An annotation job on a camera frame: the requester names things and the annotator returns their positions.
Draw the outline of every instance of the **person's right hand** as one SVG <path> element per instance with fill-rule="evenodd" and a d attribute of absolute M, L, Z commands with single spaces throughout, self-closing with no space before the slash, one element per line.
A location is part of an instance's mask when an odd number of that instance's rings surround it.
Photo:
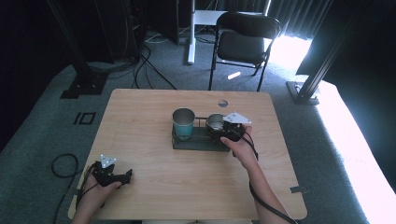
<path fill-rule="evenodd" d="M 244 126 L 244 128 L 246 130 L 244 137 L 251 143 L 250 134 L 252 128 L 251 126 Z M 221 137 L 220 140 L 233 151 L 233 154 L 241 161 L 241 164 L 245 169 L 249 170 L 250 166 L 257 164 L 257 159 L 254 155 L 253 149 L 244 139 L 241 138 L 239 141 L 234 142 L 229 138 Z"/>

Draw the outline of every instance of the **hand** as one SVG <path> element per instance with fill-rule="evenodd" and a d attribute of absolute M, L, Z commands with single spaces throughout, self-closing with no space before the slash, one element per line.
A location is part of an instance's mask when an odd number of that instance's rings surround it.
<path fill-rule="evenodd" d="M 244 128 L 244 137 L 252 143 L 250 139 L 252 128 L 250 126 L 244 126 Z M 239 141 L 234 142 L 226 137 L 221 137 L 220 140 L 233 151 L 233 154 L 241 161 L 245 169 L 249 170 L 252 165 L 258 164 L 253 149 L 244 139 L 241 138 Z"/>
<path fill-rule="evenodd" d="M 106 198 L 120 186 L 121 182 L 114 182 L 106 187 L 102 187 L 98 184 L 91 172 L 88 175 L 84 194 L 79 201 L 77 211 L 73 217 L 73 223 L 88 223 L 93 214 L 105 202 Z"/>

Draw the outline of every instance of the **black controller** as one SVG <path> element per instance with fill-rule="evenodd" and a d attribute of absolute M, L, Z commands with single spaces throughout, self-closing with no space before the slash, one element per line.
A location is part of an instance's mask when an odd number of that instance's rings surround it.
<path fill-rule="evenodd" d="M 125 175 L 113 175 L 114 164 L 109 165 L 106 168 L 102 167 L 102 163 L 96 161 L 93 165 L 92 174 L 96 178 L 96 181 L 102 186 L 108 186 L 111 183 L 120 181 L 122 185 L 129 184 L 131 182 L 132 169 L 126 172 Z"/>

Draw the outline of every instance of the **blue metal cup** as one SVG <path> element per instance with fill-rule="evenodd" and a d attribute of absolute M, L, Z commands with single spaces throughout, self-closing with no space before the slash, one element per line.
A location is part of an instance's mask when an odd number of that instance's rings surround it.
<path fill-rule="evenodd" d="M 191 137 L 195 114 L 188 108 L 179 108 L 172 115 L 176 135 L 181 140 Z"/>

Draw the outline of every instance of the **wooden table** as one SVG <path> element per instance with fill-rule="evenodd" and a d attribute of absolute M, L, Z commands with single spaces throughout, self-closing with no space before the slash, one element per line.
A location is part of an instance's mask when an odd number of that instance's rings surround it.
<path fill-rule="evenodd" d="M 293 218 L 306 217 L 302 194 L 290 192 L 298 182 L 268 93 L 114 90 L 86 165 L 104 154 L 117 158 L 115 175 L 131 168 L 134 174 L 96 218 L 258 219 L 247 171 L 231 152 L 173 149 L 171 115 L 179 107 L 197 117 L 237 111 L 251 119 L 269 183 Z"/>

